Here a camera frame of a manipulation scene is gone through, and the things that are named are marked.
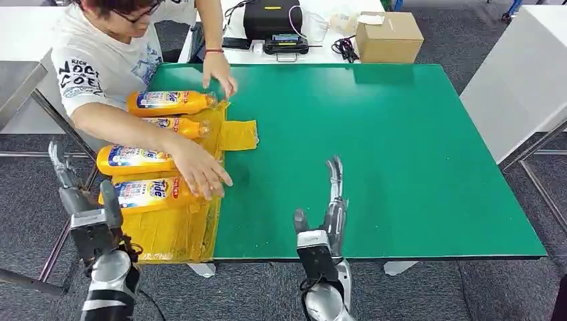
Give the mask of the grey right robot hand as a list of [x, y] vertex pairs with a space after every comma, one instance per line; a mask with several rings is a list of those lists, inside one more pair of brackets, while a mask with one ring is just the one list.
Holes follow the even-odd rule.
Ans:
[[343, 197], [343, 165], [336, 155], [327, 160], [326, 165], [330, 171], [330, 201], [323, 223], [317, 229], [310, 229], [304, 211], [296, 209], [294, 212], [296, 250], [301, 259], [306, 259], [311, 251], [325, 247], [332, 260], [343, 260], [342, 246], [348, 208], [348, 201]]

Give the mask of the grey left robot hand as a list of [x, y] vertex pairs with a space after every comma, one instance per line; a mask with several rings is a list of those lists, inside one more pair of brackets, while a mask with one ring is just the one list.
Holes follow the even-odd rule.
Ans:
[[121, 228], [123, 215], [118, 202], [118, 195], [109, 180], [100, 183], [100, 195], [104, 206], [95, 204], [89, 194], [83, 190], [82, 181], [64, 156], [63, 149], [57, 140], [52, 140], [48, 146], [48, 155], [53, 164], [55, 175], [58, 178], [60, 198], [70, 215], [79, 216], [79, 213], [102, 210], [106, 215], [106, 222], [111, 229]]

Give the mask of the person's right hand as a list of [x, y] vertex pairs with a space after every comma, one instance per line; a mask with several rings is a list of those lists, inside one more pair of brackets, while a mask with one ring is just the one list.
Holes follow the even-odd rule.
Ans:
[[166, 152], [172, 156], [176, 168], [196, 196], [206, 200], [211, 200], [213, 196], [223, 197], [224, 185], [233, 185], [222, 163], [192, 140], [175, 138], [168, 143]]

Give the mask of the person's left hand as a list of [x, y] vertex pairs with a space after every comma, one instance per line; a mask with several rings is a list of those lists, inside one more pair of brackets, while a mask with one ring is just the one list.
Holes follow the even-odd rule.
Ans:
[[230, 98], [237, 92], [237, 81], [233, 77], [230, 65], [221, 51], [208, 51], [203, 61], [203, 88], [208, 89], [212, 79], [216, 79], [225, 97]]

